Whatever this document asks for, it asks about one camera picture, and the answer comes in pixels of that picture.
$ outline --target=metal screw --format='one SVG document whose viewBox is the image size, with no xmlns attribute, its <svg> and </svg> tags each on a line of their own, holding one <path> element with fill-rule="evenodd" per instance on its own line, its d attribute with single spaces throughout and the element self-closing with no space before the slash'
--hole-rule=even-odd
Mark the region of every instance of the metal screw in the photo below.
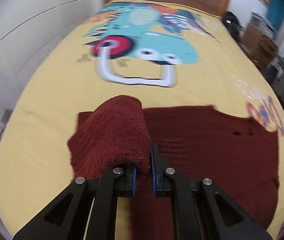
<svg viewBox="0 0 284 240">
<path fill-rule="evenodd" d="M 122 172 L 123 172 L 123 169 L 120 168 L 120 167 L 113 169 L 113 173 L 115 173 L 115 174 L 121 174 Z"/>
<path fill-rule="evenodd" d="M 203 184 L 205 184 L 205 185 L 211 185 L 212 184 L 212 179 L 209 179 L 209 178 L 205 178 L 204 180 L 203 180 Z"/>
<path fill-rule="evenodd" d="M 174 174 L 175 173 L 175 169 L 173 169 L 173 168 L 167 168 L 166 170 L 165 170 L 165 172 L 167 173 L 167 174 Z"/>
<path fill-rule="evenodd" d="M 84 183 L 85 182 L 85 178 L 83 178 L 83 177 L 77 177 L 76 179 L 75 179 L 75 183 L 76 184 L 82 184 L 82 183 Z"/>
</svg>

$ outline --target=bed cover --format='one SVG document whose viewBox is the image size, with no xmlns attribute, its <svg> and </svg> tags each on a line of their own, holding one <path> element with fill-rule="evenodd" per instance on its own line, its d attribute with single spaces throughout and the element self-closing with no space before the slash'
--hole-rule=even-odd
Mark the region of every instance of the bed cover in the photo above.
<svg viewBox="0 0 284 240">
<path fill-rule="evenodd" d="M 177 4 L 115 0 L 75 28 L 38 68 L 0 143 L 0 217 L 13 236 L 73 179 L 67 140 L 77 114 L 117 95 L 143 108 L 215 105 L 278 130 L 278 205 L 284 220 L 284 112 L 220 19 Z M 128 200 L 116 238 L 130 239 Z"/>
</svg>

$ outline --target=dark red cloth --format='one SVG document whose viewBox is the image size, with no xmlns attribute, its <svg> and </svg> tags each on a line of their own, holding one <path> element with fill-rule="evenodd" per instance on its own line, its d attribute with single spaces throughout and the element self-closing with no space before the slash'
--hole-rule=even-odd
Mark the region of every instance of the dark red cloth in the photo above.
<svg viewBox="0 0 284 240">
<path fill-rule="evenodd" d="M 81 117 L 68 141 L 74 178 L 97 178 L 110 168 L 134 164 L 138 183 L 148 179 L 151 141 L 138 99 L 117 96 Z"/>
<path fill-rule="evenodd" d="M 213 179 L 267 229 L 279 186 L 277 132 L 213 106 L 149 108 L 143 114 L 152 142 L 173 168 Z M 79 125 L 88 116 L 79 113 Z M 173 239 L 170 199 L 154 198 L 151 181 L 130 199 L 130 211 L 134 240 Z"/>
</svg>

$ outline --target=yellow bed sheet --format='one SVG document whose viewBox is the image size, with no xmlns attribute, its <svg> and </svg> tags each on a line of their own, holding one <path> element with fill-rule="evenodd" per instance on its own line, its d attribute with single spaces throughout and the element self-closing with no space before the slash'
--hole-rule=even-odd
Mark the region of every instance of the yellow bed sheet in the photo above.
<svg viewBox="0 0 284 240">
<path fill-rule="evenodd" d="M 113 3 L 74 29 L 23 91 L 0 143 L 4 225 L 14 235 L 72 180 L 66 142 L 75 131 L 77 113 L 93 111 L 111 97 L 130 95 L 143 108 L 212 104 L 226 114 L 251 114 L 269 131 L 278 129 L 280 188 L 268 229 L 276 238 L 284 220 L 284 112 L 273 90 L 218 17 L 177 4 L 137 2 L 123 3 L 122 8 Z M 141 30 L 139 37 L 130 33 L 133 25 L 144 28 L 155 17 L 158 22 Z M 131 40 L 122 40 L 121 28 L 126 28 Z M 104 46 L 84 45 L 101 39 L 93 35 L 100 33 L 103 38 L 110 32 L 113 40 Z M 145 35 L 154 40 L 161 36 L 163 42 L 147 44 Z M 132 40 L 134 51 L 127 53 Z M 183 52 L 179 47 L 185 42 Z M 128 219 L 128 202 L 121 199 L 117 239 L 130 239 Z"/>
</svg>

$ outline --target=cartoon print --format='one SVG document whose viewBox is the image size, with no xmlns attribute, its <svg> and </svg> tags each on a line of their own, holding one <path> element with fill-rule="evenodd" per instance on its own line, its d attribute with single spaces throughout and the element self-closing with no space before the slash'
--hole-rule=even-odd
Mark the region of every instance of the cartoon print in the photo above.
<svg viewBox="0 0 284 240">
<path fill-rule="evenodd" d="M 249 99 L 258 101 L 255 107 L 251 102 L 246 102 L 246 109 L 250 116 L 254 117 L 264 128 L 272 123 L 276 125 L 277 130 L 284 136 L 284 127 L 277 109 L 274 106 L 271 96 L 266 97 L 257 88 L 252 88 L 247 82 L 237 80 L 237 87 L 241 89 L 241 94 Z"/>
<path fill-rule="evenodd" d="M 200 17 L 186 10 L 174 9 L 154 3 L 113 2 L 100 14 L 105 23 L 94 26 L 85 36 L 98 37 L 89 42 L 97 57 L 97 72 L 110 82 L 127 85 L 154 85 L 172 87 L 176 83 L 175 65 L 194 64 L 198 55 L 194 47 L 182 36 L 183 30 L 213 35 L 201 27 Z M 160 25 L 169 33 L 153 32 Z M 161 65 L 160 79 L 123 77 L 112 70 L 111 60 L 132 57 Z"/>
</svg>

